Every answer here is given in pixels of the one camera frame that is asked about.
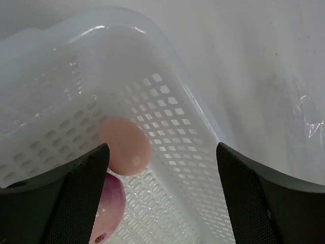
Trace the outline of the clear zip bag red zipper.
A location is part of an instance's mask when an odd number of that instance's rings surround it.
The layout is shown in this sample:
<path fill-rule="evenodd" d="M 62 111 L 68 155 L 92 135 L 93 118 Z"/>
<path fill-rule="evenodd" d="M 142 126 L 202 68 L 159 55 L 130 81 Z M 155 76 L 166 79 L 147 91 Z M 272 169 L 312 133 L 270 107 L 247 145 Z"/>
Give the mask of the clear zip bag red zipper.
<path fill-rule="evenodd" d="M 306 144 L 324 148 L 324 115 L 311 97 L 308 86 L 292 76 L 287 88 L 292 115 L 298 123 L 299 139 Z"/>

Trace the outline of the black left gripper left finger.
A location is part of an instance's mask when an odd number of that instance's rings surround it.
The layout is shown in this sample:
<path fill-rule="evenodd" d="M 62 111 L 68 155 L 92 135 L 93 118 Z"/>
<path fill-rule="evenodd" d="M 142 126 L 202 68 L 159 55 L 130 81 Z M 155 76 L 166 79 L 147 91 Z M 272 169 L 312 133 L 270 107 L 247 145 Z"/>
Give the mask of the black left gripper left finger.
<path fill-rule="evenodd" d="M 110 151 L 106 144 L 1 189 L 1 243 L 89 243 Z"/>

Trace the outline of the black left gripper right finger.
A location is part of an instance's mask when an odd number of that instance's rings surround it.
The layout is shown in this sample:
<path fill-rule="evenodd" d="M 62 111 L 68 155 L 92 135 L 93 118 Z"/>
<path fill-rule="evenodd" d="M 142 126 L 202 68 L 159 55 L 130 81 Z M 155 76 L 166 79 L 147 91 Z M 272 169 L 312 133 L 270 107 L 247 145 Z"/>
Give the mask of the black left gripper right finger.
<path fill-rule="evenodd" d="M 219 177 L 236 243 L 324 243 L 324 186 L 301 180 L 220 142 Z"/>

